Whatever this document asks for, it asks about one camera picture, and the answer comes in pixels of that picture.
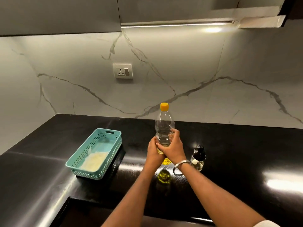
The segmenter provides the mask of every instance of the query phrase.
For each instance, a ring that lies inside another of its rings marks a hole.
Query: forearm
[[[143,168],[139,177],[102,227],[141,226],[146,197],[154,169]]]
[[[253,227],[265,220],[238,198],[217,186],[189,164],[180,171],[217,227]]]

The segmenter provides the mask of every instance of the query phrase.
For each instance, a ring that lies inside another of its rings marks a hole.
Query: electrical outlet
[[[131,64],[113,64],[114,75],[120,79],[133,79]]]

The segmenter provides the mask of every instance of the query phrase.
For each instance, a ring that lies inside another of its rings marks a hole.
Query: yellow bottle cap
[[[161,111],[168,111],[169,110],[169,104],[168,103],[161,103],[160,104],[160,110]]]

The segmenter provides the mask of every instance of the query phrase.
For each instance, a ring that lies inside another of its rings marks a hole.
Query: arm
[[[165,158],[163,154],[157,152],[155,141],[156,138],[153,137],[149,142],[146,162],[139,177],[102,227],[141,226],[149,185]]]
[[[186,160],[186,157],[179,131],[176,129],[173,131],[175,134],[170,146],[163,147],[158,143],[157,146],[173,164],[177,164]],[[253,227],[265,220],[255,210],[217,186],[190,164],[184,163],[178,168],[217,227]]]

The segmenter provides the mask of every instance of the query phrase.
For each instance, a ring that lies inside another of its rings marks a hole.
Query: dark bottle cap
[[[204,147],[198,146],[197,148],[195,148],[192,156],[198,161],[204,161],[206,157]]]

